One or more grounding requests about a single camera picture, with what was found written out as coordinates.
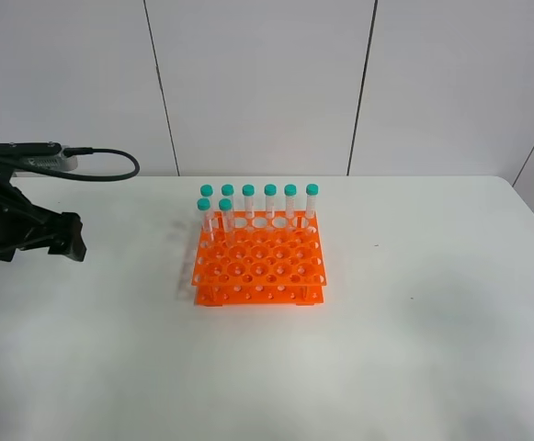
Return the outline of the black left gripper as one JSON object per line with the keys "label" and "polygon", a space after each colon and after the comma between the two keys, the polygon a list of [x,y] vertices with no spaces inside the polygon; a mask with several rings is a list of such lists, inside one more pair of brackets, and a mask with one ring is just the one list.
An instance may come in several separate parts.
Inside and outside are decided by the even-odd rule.
{"label": "black left gripper", "polygon": [[37,158],[54,158],[62,152],[57,142],[0,143],[0,261],[10,262],[18,250],[47,248],[48,254],[83,262],[86,245],[78,214],[61,214],[33,205],[11,178],[18,167]]}

